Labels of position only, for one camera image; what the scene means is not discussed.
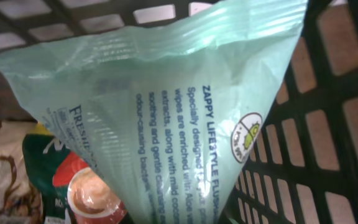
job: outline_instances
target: wet wipes packet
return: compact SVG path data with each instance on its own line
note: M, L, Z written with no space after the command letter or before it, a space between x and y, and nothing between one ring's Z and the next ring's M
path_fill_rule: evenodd
M227 0L0 54L19 103L136 223L216 223L282 83L306 0Z

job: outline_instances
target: black plastic basket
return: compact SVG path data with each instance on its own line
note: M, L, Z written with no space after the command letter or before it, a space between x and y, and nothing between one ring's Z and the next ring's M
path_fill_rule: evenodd
M43 0L42 9L28 12L30 15L24 17L1 10L4 2L23 2L15 7L24 7L37 1L41 0L0 1L0 34L14 34L21 40L16 45L0 48L0 51L37 44L45 39L57 40L117 28L114 25L90 31L92 22L87 25L84 20L101 16L119 15L120 26L163 26L188 17L193 3L99 0L96 4L80 1L82 6L70 8L63 3L68 0ZM205 7L215 2L196 3ZM330 4L330 0L310 1L303 37L298 44L298 48L308 50L305 57L310 62L304 66L313 71L312 86L300 87L299 77L306 77L308 71L306 67L297 67L296 59L293 59L280 90L284 97L278 96L273 105L251 159L227 201L220 223L228 223L229 218L238 223L254 224L358 223L358 52L353 55L353 51L346 51L347 44L338 44L342 49L336 50L344 50L342 55L350 52L345 55L348 62L344 63L350 67L343 70L336 66L335 54L330 55L330 44L336 43L324 37L325 25L320 24L324 14L334 9ZM8 3L7 6L12 8L14 5ZM138 23L134 12L157 6L173 6L175 16ZM356 39L358 47L358 0L349 0L348 5L336 7L342 8L341 13L331 14L327 19L351 20L350 25L344 24L352 26L357 35L353 38L344 32L343 39ZM54 29L60 29L61 36L50 37L47 31L38 29L56 24L60 25ZM326 30L330 26L335 28L336 24L328 22ZM31 119L17 103L6 98L14 96L0 74L0 119Z

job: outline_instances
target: circular badge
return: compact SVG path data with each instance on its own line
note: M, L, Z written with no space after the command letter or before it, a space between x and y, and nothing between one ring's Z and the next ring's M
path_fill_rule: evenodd
M234 128L231 134L231 150L238 162L246 161L246 155L252 149L261 127L262 116L258 113L249 113L243 116Z

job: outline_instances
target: green food package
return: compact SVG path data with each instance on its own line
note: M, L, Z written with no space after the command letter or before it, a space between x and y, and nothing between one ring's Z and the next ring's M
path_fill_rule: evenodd
M43 123L136 223L216 223L280 88L306 0L227 0L169 26L0 54Z

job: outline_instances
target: round logo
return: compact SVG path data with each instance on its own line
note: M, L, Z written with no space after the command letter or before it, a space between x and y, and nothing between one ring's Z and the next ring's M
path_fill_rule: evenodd
M242 117L231 134L231 150L238 162L245 162L252 149L259 130L262 127L262 116L249 113Z

